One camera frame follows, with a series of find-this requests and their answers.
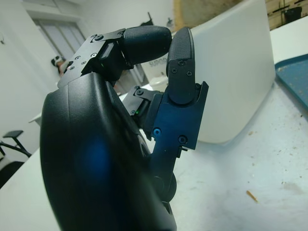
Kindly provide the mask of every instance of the black screw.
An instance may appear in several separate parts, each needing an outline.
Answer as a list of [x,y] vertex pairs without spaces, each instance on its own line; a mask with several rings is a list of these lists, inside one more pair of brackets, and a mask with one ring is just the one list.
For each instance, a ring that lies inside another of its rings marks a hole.
[[99,40],[101,40],[102,38],[104,38],[104,35],[97,35],[97,36],[95,36],[95,41],[99,41]]
[[142,95],[143,94],[143,90],[142,89],[139,89],[139,90],[137,90],[137,95]]
[[155,137],[159,137],[161,133],[162,133],[162,131],[159,128],[155,128],[153,130],[153,134],[154,134]]
[[179,143],[180,144],[186,144],[187,143],[186,136],[179,136]]
[[186,62],[185,62],[185,61],[179,61],[179,62],[178,62],[178,65],[179,65],[179,66],[185,66],[185,65],[186,65]]

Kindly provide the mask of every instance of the chair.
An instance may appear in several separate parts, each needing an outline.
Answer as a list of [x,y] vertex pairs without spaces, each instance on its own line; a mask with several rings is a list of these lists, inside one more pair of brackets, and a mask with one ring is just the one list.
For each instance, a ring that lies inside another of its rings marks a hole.
[[[10,131],[3,136],[4,138],[12,138],[15,141],[16,145],[13,146],[0,141],[0,153],[2,153],[3,155],[3,157],[0,159],[0,162],[4,161],[6,156],[6,153],[4,152],[2,147],[7,147],[16,150],[18,152],[21,152],[22,154],[25,154],[28,158],[31,156],[31,154],[24,148],[24,146],[17,139],[23,132],[24,131],[21,130]],[[19,162],[19,161],[10,162],[0,170],[0,189],[11,178],[11,176],[21,167],[21,165],[23,165],[23,163],[24,162]]]

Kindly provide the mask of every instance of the black object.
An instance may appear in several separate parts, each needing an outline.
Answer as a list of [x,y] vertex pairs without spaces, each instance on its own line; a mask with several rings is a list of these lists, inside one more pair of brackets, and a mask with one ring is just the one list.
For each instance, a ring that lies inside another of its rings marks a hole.
[[24,148],[24,146],[20,143],[20,141],[17,139],[24,131],[21,130],[16,130],[16,131],[10,131],[8,133],[6,133],[3,138],[12,138],[15,142],[16,142],[16,146],[12,146],[10,144],[4,143],[2,141],[0,141],[0,153],[2,153],[3,155],[5,155],[4,150],[1,148],[1,146],[3,147],[7,147],[10,149],[13,149],[15,151],[18,151],[20,153],[25,154],[27,157],[30,157],[31,154]]
[[284,12],[285,23],[291,23],[301,18],[302,7],[295,7]]
[[[0,141],[0,153],[3,154],[3,156],[6,155],[3,147],[7,147],[10,149],[13,149],[15,151],[21,152],[25,154],[27,157],[30,157],[31,154],[24,148],[24,146],[20,143],[20,141],[17,139],[24,131],[17,130],[17,131],[10,131],[6,133],[3,138],[12,138],[16,142],[16,146],[9,145],[7,143],[4,143]],[[14,161],[6,165],[3,169],[0,171],[0,188],[11,178],[11,176],[21,167],[23,162]]]
[[[46,97],[41,166],[62,230],[176,230],[169,205],[176,191],[173,167],[182,149],[195,148],[208,90],[205,82],[191,88],[190,30],[183,28],[174,41],[180,37],[189,42],[181,43],[189,55],[181,56],[177,47],[170,50],[169,65],[186,65],[177,67],[176,76],[169,74],[165,93],[136,86],[122,103],[113,89],[123,69],[169,50],[167,28],[141,26],[98,41],[97,35],[88,38],[71,60],[74,68]],[[181,86],[185,80],[187,89]],[[152,154],[139,128],[155,138]]]
[[14,175],[14,173],[23,165],[23,162],[14,161],[6,165],[0,171],[0,189]]
[[141,26],[153,26],[154,25],[152,18],[151,18],[151,15],[150,15],[150,12],[148,12],[148,15],[149,15],[150,20],[145,22],[145,23],[141,23]]

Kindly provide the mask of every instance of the white table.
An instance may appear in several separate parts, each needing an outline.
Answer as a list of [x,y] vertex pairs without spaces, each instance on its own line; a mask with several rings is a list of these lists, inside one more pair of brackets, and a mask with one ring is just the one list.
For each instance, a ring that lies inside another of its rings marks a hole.
[[[279,53],[283,59],[300,55],[291,49],[287,56],[288,43],[279,46],[277,40],[289,31],[296,38],[297,31],[306,30],[307,37],[307,25],[308,17],[271,32],[275,61]],[[292,46],[308,53],[301,43]],[[198,143],[195,151],[182,153],[171,202],[179,231],[307,229],[308,123],[295,103],[275,83],[235,139],[224,145]],[[44,189],[39,150],[0,190],[0,230],[59,230]]]

